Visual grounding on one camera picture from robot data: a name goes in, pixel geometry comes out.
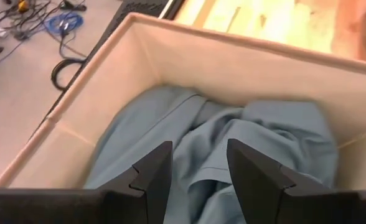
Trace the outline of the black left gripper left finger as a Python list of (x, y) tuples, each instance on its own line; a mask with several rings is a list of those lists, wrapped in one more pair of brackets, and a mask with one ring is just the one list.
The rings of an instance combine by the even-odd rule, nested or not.
[(172, 177), (172, 142), (165, 141), (98, 189), (101, 224), (163, 224)]

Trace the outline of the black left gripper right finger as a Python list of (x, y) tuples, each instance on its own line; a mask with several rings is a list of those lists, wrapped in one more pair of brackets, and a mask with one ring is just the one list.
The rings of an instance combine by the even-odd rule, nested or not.
[(299, 208), (282, 216), (288, 189), (303, 193), (326, 192), (314, 178), (285, 167), (237, 139), (227, 143), (230, 177), (247, 224), (304, 224)]

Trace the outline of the light blue garment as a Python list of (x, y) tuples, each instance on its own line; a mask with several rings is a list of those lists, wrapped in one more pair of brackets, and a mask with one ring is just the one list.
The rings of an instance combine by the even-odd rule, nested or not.
[(337, 147), (314, 103), (266, 100), (232, 107), (188, 88), (159, 86), (112, 120), (96, 146), (85, 188), (103, 185), (160, 143), (172, 141), (164, 224), (246, 224), (228, 170), (230, 138), (326, 186), (334, 183)]

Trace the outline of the beige fabric storage box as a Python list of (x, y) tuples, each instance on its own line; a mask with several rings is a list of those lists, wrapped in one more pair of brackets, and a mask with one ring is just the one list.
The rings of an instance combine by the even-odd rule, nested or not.
[(366, 189), (366, 62), (138, 13), (128, 14), (89, 61), (0, 176), (0, 187), (78, 187), (114, 115), (160, 84), (231, 105), (315, 101), (339, 144), (337, 185)]

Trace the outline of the black perforated floor mat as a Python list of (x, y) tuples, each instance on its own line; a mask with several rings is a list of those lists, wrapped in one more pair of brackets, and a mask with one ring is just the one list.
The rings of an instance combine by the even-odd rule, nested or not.
[(122, 20), (130, 13), (137, 12), (153, 17), (159, 17), (166, 7), (168, 0), (123, 0), (121, 6), (115, 12), (113, 18), (100, 37), (98, 43), (88, 55), (87, 59), (91, 59), (99, 48), (105, 43), (113, 31), (121, 24)]

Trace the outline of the black power strip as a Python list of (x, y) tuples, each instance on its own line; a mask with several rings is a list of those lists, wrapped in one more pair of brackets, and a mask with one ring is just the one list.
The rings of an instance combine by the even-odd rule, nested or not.
[(62, 0), (59, 4), (59, 9), (63, 11), (80, 11), (84, 12), (87, 10), (86, 5), (83, 2), (81, 3), (73, 3), (70, 0)]

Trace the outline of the yellow plug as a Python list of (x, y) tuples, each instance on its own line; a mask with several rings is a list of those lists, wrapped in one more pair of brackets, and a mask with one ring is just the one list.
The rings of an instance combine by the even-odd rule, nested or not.
[(25, 13), (29, 10), (30, 8), (30, 3), (29, 3), (29, 0), (18, 0), (18, 3), (17, 3), (17, 11), (19, 13)]

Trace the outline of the black table frame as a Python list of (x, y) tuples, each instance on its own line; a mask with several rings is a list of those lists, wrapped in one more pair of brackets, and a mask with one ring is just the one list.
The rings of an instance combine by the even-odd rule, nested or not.
[(158, 18), (173, 21), (184, 2), (185, 0), (167, 0), (167, 4)]

